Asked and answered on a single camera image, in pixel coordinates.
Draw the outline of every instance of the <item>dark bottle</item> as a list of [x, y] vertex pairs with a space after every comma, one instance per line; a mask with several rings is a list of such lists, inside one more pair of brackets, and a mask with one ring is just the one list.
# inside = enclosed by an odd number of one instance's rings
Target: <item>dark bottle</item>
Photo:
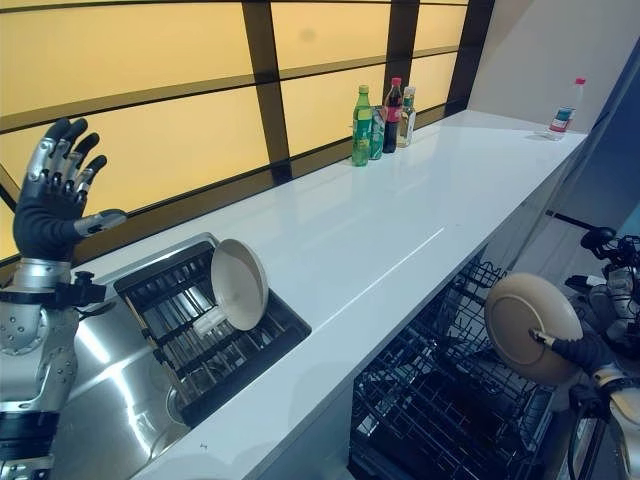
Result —
[[393, 153], [396, 151], [398, 121], [402, 113], [400, 83], [402, 83], [400, 77], [393, 77], [391, 79], [391, 90], [384, 99], [384, 109], [387, 117], [384, 123], [384, 142], [382, 144], [382, 151], [384, 153]]

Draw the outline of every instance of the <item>dishwasher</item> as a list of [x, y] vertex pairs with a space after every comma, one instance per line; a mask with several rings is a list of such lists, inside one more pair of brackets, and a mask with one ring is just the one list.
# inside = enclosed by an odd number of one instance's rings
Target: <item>dishwasher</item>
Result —
[[356, 377], [357, 479], [541, 478], [554, 390], [504, 365], [484, 325], [505, 275], [473, 259]]

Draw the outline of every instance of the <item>yellow glowing panel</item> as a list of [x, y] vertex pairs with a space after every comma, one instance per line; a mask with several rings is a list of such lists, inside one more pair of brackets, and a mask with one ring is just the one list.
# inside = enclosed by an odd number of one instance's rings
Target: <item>yellow glowing panel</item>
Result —
[[18, 253], [13, 242], [13, 212], [0, 200], [0, 258], [10, 257]]
[[282, 82], [284, 118], [291, 155], [351, 135], [358, 85], [369, 85], [369, 101], [382, 98], [384, 65]]
[[414, 106], [417, 111], [447, 101], [457, 53], [415, 58], [411, 63], [409, 83], [416, 87]]
[[[268, 162], [255, 87], [152, 103], [86, 117], [109, 164], [87, 211], [133, 210]], [[0, 158], [16, 183], [47, 127], [0, 136]]]
[[420, 5], [413, 50], [458, 45], [466, 13], [465, 6]]
[[454, 3], [456, 5], [467, 5], [469, 1], [468, 0], [429, 0], [429, 3], [448, 3], [448, 4]]
[[240, 3], [0, 15], [2, 115], [247, 73]]
[[[125, 2], [127, 0], [110, 0]], [[0, 8], [43, 7], [47, 5], [69, 5], [72, 3], [98, 3], [104, 0], [0, 0]]]
[[385, 55], [389, 5], [272, 3], [278, 66]]

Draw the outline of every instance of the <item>dish rack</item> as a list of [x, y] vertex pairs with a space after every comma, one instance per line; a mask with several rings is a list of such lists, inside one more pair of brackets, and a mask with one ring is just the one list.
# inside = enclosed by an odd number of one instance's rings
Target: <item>dish rack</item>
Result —
[[536, 465], [552, 390], [487, 337], [484, 299], [504, 275], [469, 263], [356, 378], [352, 461], [375, 478], [524, 479]]
[[228, 321], [199, 337], [193, 323], [216, 305], [211, 287], [214, 246], [199, 242], [114, 283], [131, 309], [172, 390], [174, 420], [194, 427], [284, 356], [310, 328], [273, 292], [249, 331]]

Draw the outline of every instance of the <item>white countertop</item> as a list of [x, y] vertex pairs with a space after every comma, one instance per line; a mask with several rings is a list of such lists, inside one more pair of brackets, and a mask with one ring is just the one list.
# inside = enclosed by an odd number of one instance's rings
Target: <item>white countertop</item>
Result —
[[313, 329], [136, 478], [264, 471], [585, 138], [544, 128], [464, 111], [366, 168], [339, 162], [83, 265], [100, 277], [202, 232], [237, 238]]

